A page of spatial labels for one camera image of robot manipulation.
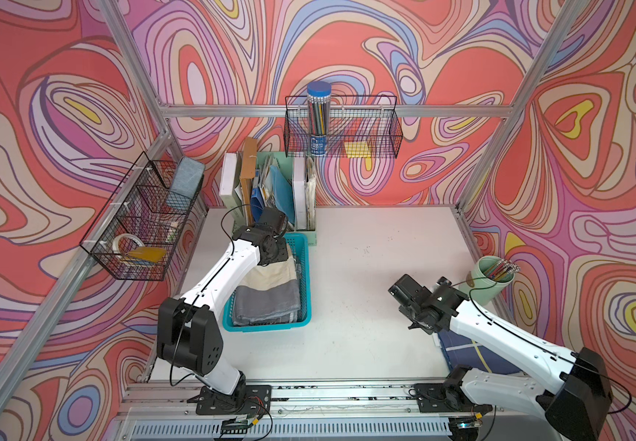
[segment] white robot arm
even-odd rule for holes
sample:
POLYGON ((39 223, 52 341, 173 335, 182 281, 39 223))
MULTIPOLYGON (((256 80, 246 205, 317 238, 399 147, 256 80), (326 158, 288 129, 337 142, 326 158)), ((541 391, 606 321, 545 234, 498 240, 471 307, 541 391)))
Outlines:
POLYGON ((429 334, 452 330, 489 348, 526 375, 498 375, 456 366, 441 389, 451 407, 470 401, 519 410, 548 421, 571 441, 600 436, 612 404, 605 361, 542 340, 477 306, 442 277, 431 292, 403 275, 389 292, 399 311, 429 334))
POLYGON ((167 298, 158 309, 156 355, 187 369, 227 400, 243 394, 242 373, 223 357, 218 320, 244 276, 257 265, 288 258, 281 227, 286 216, 267 207, 252 227, 240 229, 223 257, 180 298, 167 298))

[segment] folded cloth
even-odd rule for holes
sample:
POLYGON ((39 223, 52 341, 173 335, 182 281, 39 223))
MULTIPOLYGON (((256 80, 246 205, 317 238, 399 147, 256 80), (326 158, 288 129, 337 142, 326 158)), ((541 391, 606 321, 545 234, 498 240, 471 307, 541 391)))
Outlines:
POLYGON ((235 289, 235 326, 296 322, 301 296, 296 264, 287 248, 286 261, 252 268, 235 289))

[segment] black wire basket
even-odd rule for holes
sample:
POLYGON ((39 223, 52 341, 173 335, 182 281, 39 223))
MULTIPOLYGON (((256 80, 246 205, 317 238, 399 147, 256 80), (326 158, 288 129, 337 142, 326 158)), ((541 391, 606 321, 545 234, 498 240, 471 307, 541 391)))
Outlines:
POLYGON ((286 97, 283 144, 286 156, 396 158, 403 132, 392 95, 335 95, 321 153, 312 150, 309 106, 305 95, 286 97))
POLYGON ((148 157, 146 160, 139 178, 92 248, 83 246, 90 241, 81 242, 81 246, 119 280, 164 280, 202 187, 201 179, 192 198, 174 193, 169 188, 176 163, 149 161, 148 157), (142 246, 153 248, 154 258, 137 257, 135 251, 142 246))

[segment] white book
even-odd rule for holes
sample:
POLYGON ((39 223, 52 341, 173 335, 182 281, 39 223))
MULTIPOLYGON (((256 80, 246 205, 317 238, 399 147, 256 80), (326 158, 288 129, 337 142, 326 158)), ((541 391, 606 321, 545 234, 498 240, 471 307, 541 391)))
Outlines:
MULTIPOLYGON (((242 199, 235 192, 235 187, 240 185, 241 159, 237 153, 226 153, 223 158, 223 169, 220 172, 220 199, 227 209, 233 209, 242 205, 242 199)), ((232 217, 235 220, 235 228, 246 224, 244 212, 241 209, 233 209, 232 217)))
POLYGON ((308 229, 308 210, 306 206, 306 159, 293 158, 293 207, 296 211, 296 230, 308 229))

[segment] blue cloth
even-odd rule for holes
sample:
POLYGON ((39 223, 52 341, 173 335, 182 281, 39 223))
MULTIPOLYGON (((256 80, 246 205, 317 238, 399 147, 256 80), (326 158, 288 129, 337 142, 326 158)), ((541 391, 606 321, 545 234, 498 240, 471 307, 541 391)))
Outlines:
POLYGON ((283 177, 276 165, 269 168, 269 177, 274 183, 274 204, 282 211, 291 224, 296 223, 296 211, 293 207, 293 189, 283 177))
POLYGON ((521 372, 517 366, 509 363, 490 349, 453 331, 440 331, 438 339, 441 341, 443 355, 451 370, 455 366, 463 364, 496 374, 508 375, 521 372))
POLYGON ((173 181, 171 181, 169 190, 177 195, 185 196, 185 198, 178 198, 169 193, 166 204, 176 209, 188 209, 191 199, 198 190, 203 172, 205 172, 205 164, 189 157, 183 157, 176 167, 176 172, 173 173, 173 181))

